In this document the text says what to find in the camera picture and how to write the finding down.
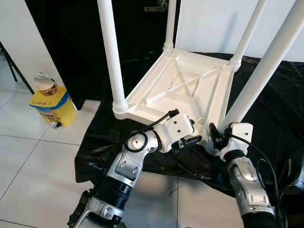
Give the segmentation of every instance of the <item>black cable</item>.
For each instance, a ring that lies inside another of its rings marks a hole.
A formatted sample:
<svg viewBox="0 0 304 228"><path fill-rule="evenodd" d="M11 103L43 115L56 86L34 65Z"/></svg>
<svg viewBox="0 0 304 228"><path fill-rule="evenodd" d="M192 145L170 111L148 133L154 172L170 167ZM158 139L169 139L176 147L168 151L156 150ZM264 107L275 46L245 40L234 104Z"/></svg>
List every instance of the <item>black cable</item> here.
<svg viewBox="0 0 304 228"><path fill-rule="evenodd" d="M248 142L247 140L238 137L236 135L233 134L229 134L230 137L238 139L244 143L247 143L249 146L253 147L257 152L259 152L262 157L264 158L264 160L266 161L266 163L269 165L270 170L272 172L273 178L274 178L274 187L275 187L275 212L276 212L276 216L277 218L279 218L279 213L281 213L284 222L285 222L285 228L288 228L288 221L287 221L287 217L286 214L284 212L284 210L282 209L282 205L281 205L281 200L280 200L280 196L279 196L279 189L277 186L277 180L276 180L276 172L271 164L271 162L269 161L269 159L267 158L267 156L259 149L257 148L254 144L252 144L251 142Z"/></svg>
<svg viewBox="0 0 304 228"><path fill-rule="evenodd" d="M201 178L199 178L199 177L197 176L197 173L191 172L191 171L189 170L189 168L185 166L185 164L181 164L181 162L179 161L179 159L178 159L175 155L173 155L173 154L170 153L170 152L169 152L168 154L175 160L176 164L177 164L182 170L184 170L185 172L187 172L187 173L189 173L190 175L192 175L192 176L193 176L195 179L197 179L198 181L201 181L201 182L203 182L204 184L207 184L208 186L216 187L216 188L222 189L222 190L224 190L224 191L233 191L232 188L231 188L231 189L226 188L224 185L221 185L221 184L217 184L217 183L212 183L212 184L211 184L211 183L206 183L206 182L204 182L203 179L201 179Z"/></svg>
<svg viewBox="0 0 304 228"><path fill-rule="evenodd" d="M282 197L284 196L285 192L286 192L289 188L292 188L292 187L293 187L293 185L288 185L287 187L284 188L284 190L282 191L282 193L281 193L281 195L280 195L280 203L282 203L281 199L282 199ZM282 217L283 217L283 219L284 219L285 227L287 228L287 227L288 227L287 216L286 216L286 214L285 214L285 211L284 211L284 208L283 208L283 207L281 208L281 210L283 210L283 211L282 211L282 213L283 213L283 214L282 214Z"/></svg>
<svg viewBox="0 0 304 228"><path fill-rule="evenodd" d="M157 121L155 121L154 123L152 123L152 124L146 126L142 131L143 131L143 132L146 132L146 131L152 129L153 126L155 126L156 124L159 124L161 121L163 121L164 119L166 119L166 118L169 116L169 114L170 114L170 111L167 112L166 115L164 115L164 116L163 116L162 118L160 118L159 120L157 120Z"/></svg>
<svg viewBox="0 0 304 228"><path fill-rule="evenodd" d="M260 181L260 183L261 183L263 189L266 190L266 185L264 184L264 182L263 182L263 180L262 180L261 173L260 173L260 161L263 161L263 162L265 162L265 163L267 163L267 162L266 162L264 159L261 158L261 159L259 159L259 160L257 161L257 164L256 164L257 178L258 178L258 180Z"/></svg>

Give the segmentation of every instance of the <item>paper cup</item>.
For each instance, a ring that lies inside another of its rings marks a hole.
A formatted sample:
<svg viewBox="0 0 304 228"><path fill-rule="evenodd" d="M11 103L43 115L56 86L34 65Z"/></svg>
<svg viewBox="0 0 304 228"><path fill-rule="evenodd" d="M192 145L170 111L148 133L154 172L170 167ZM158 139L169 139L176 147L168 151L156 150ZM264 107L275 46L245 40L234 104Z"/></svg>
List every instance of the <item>paper cup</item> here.
<svg viewBox="0 0 304 228"><path fill-rule="evenodd" d="M52 96L57 93L57 84L54 82L54 84L47 89L39 90L44 96Z"/></svg>

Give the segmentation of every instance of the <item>black plastic sheet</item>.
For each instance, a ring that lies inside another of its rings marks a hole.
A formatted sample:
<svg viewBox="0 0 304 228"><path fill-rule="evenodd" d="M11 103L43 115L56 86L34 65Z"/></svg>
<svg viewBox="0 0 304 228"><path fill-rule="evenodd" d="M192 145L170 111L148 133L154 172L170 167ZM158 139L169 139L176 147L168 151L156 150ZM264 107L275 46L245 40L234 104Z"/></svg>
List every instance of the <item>black plastic sheet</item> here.
<svg viewBox="0 0 304 228"><path fill-rule="evenodd" d="M132 51L122 60L123 84L128 94L159 56L159 51L139 53ZM230 54L204 53L204 55L230 59ZM228 110L242 90L259 62L259 58L243 57L242 66L235 73ZM278 177L280 192L296 194L284 201L287 212L295 213L292 202L303 200L304 189L304 63L283 61L266 87L254 102L243 122L254 126L252 143L260 148L271 161ZM109 154L119 150L120 141L130 131L145 125L133 120L117 120L112 112L111 91L104 99L88 127L75 158L76 181L95 183L103 170L108 168ZM259 154L248 149L248 156L256 165ZM164 175L178 175L198 179L209 186L233 196L228 181L226 164L219 157L210 156L204 148L195 145L179 153L154 152L148 154L143 170ZM268 190L273 178L267 166L261 174Z"/></svg>

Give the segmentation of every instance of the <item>tile floor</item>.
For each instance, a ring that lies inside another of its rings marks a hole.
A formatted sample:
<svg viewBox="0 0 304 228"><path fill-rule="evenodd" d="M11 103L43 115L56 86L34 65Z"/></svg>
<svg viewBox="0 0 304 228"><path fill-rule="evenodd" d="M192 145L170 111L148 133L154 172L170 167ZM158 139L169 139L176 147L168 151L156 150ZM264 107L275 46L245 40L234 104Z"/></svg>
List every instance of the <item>tile floor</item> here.
<svg viewBox="0 0 304 228"><path fill-rule="evenodd" d="M28 105L29 93L0 91L0 228L67 228L92 186L75 182L74 157L99 102L86 101L69 127L54 130ZM125 209L129 228L243 227L235 199L195 180L145 172Z"/></svg>

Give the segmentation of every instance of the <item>black backdrop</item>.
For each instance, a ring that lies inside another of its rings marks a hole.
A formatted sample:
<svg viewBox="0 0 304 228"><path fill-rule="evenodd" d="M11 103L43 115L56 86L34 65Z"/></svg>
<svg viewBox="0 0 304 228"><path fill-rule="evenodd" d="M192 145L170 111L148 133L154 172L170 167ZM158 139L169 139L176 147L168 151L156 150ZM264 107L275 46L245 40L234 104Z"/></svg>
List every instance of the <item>black backdrop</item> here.
<svg viewBox="0 0 304 228"><path fill-rule="evenodd" d="M73 102L102 100L110 89L96 0L25 0ZM167 13L144 12L156 0L113 0L124 84L145 59L145 73L162 51ZM177 18L180 1L177 4Z"/></svg>

